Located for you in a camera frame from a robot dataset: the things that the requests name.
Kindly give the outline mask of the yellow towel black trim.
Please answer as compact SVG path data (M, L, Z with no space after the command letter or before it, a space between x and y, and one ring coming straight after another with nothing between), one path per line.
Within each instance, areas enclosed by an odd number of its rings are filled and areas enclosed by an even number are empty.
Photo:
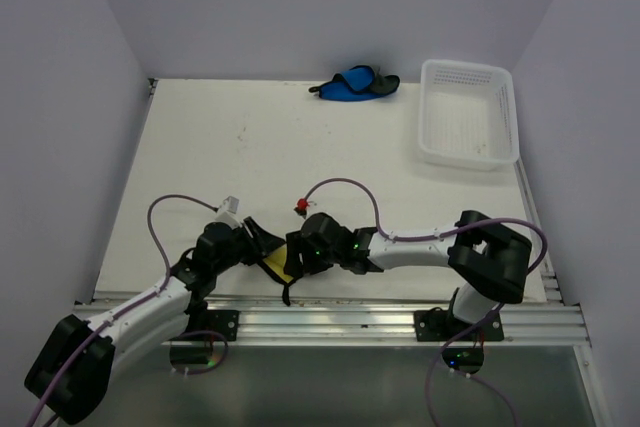
M301 278L302 272L294 266L291 272L286 270L288 259L287 244L277 247L273 252L260 260L257 265L274 282L282 287L281 299L285 306L291 306L290 290Z

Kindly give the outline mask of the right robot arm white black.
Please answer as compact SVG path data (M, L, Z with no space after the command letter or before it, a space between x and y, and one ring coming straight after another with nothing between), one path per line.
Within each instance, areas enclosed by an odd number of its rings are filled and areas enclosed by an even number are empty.
M463 280L451 299L445 326L468 339L500 305L524 299L531 241L477 211L465 211L451 230L422 235L350 230L326 213L305 220L286 236L284 273L294 279L339 266L357 275L404 267L450 268Z

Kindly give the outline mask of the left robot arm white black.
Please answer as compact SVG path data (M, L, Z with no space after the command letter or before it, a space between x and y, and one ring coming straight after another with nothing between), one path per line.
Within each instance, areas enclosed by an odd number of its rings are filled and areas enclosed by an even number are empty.
M252 218L236 226L212 222L146 291L87 320L63 318L24 381L39 400L36 409L49 407L71 425L81 422L101 403L117 369L166 340L205 333L205 299L222 273L259 263L285 243Z

